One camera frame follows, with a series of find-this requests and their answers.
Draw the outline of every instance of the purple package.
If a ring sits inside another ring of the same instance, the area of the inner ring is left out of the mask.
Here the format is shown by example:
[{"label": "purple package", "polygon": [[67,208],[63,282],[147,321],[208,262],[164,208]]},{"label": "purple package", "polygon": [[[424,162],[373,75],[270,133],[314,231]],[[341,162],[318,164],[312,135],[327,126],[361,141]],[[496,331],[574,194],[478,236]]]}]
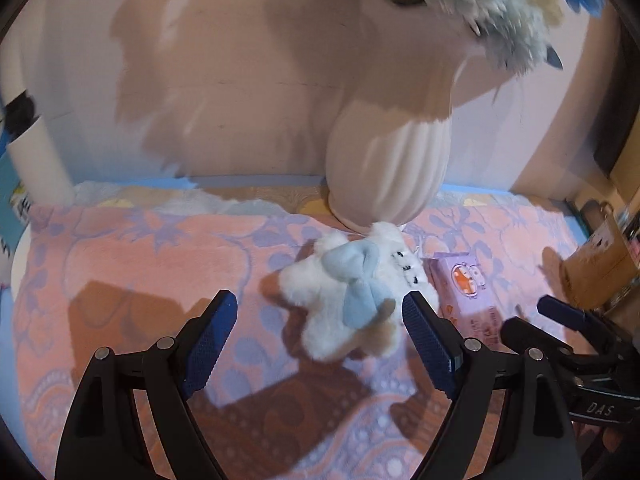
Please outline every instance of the purple package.
[{"label": "purple package", "polygon": [[498,349],[502,317],[476,257],[469,253],[436,253],[427,260],[427,266],[440,297],[442,316],[462,337],[474,337]]}]

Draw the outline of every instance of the white ribbed vase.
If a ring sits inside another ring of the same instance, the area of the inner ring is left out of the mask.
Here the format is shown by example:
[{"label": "white ribbed vase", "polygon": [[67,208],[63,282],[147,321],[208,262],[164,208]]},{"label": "white ribbed vase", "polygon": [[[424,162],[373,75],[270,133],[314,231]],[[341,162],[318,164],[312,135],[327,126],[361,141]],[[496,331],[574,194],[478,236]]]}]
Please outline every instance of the white ribbed vase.
[{"label": "white ribbed vase", "polygon": [[478,42],[459,17],[362,0],[377,45],[331,132],[329,206],[348,228],[402,226],[436,195],[451,146],[451,92]]}]

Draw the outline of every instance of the stuffed animal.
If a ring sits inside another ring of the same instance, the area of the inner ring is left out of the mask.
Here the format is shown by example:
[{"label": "stuffed animal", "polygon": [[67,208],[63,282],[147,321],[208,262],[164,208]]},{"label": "stuffed animal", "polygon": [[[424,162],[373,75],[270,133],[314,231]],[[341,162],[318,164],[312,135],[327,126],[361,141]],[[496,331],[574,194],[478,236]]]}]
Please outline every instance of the stuffed animal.
[{"label": "stuffed animal", "polygon": [[302,345],[313,360],[338,361],[361,349],[388,356],[400,343],[402,299],[420,291],[437,312],[438,295],[421,261],[393,224],[373,224],[370,235],[348,241],[331,232],[314,244],[314,253],[279,275],[291,304],[308,311]]}]

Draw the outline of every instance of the white vase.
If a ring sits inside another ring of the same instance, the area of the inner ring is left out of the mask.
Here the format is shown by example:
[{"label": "white vase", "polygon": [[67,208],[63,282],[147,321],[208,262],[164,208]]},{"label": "white vase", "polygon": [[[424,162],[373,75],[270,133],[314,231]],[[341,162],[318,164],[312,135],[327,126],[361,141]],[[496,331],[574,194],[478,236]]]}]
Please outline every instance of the white vase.
[{"label": "white vase", "polygon": [[329,206],[348,228],[402,226],[438,192],[451,146],[451,91],[478,50],[463,20],[426,6],[362,0],[370,63],[331,132]]},{"label": "white vase", "polygon": [[31,200],[43,205],[72,205],[74,185],[39,117],[20,137],[7,145],[15,172]]}]

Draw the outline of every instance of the floral pattern blanket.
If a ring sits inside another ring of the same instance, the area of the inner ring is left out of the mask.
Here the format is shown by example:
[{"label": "floral pattern blanket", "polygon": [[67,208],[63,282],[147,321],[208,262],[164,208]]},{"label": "floral pattern blanket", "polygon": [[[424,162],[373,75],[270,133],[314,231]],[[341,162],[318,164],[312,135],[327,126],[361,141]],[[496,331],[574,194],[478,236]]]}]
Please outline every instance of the floral pattern blanket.
[{"label": "floral pattern blanket", "polygon": [[[37,467],[53,479],[76,386],[100,346],[149,348],[198,316],[221,288],[238,322],[190,407],[231,480],[408,479],[446,414],[407,337],[388,359],[321,365],[302,351],[303,313],[277,272],[308,254],[329,217],[166,216],[138,208],[32,208],[33,241],[14,312],[22,418]],[[423,256],[476,254],[504,318],[530,317],[551,292],[543,251],[575,241],[560,213],[524,205],[425,210],[405,229]],[[172,478],[146,397],[138,411],[154,466]],[[482,471],[499,413],[492,402],[468,475]]]}]

